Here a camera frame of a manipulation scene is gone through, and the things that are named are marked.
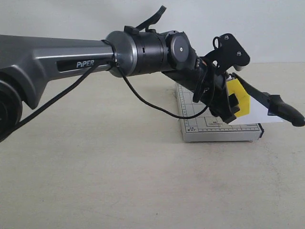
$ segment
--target piper logo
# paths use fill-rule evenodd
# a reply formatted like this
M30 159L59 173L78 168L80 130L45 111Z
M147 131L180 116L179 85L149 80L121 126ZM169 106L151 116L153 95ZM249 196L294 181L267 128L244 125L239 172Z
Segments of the piper logo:
M91 67L94 65L94 60L88 60L88 61L78 61L76 63L76 68L84 68L84 67Z

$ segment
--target yellow block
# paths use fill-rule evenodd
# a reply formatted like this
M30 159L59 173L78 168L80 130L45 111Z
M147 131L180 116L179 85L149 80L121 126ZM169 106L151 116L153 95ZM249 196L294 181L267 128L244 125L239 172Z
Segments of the yellow block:
M238 79L227 82L229 95L235 94L238 99L240 111L235 113L236 117L241 117L250 113L250 95L246 92Z

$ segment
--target white wall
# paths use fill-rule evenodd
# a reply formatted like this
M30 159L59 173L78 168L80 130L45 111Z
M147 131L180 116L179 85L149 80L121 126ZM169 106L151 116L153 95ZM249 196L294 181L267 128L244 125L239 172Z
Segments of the white wall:
M185 31L199 55L232 33L252 62L305 62L304 0L2 0L0 33L103 39L161 5L158 31Z

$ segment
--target black cylindrical joint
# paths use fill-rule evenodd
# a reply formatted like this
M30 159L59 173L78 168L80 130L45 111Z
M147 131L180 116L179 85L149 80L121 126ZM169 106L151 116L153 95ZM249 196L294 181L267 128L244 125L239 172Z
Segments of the black cylindrical joint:
M155 32L140 32L132 36L138 53L137 65L131 75L141 75L172 70L167 56L165 35Z

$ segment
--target table surface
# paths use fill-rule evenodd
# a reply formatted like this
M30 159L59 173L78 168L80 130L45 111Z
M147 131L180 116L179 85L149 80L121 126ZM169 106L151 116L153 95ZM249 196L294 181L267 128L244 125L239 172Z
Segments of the table surface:
M305 63L240 75L305 113ZM75 79L50 82L41 104ZM178 113L173 81L130 80ZM304 228L305 129L264 128L252 143L184 143L177 119L95 73L0 144L0 228Z

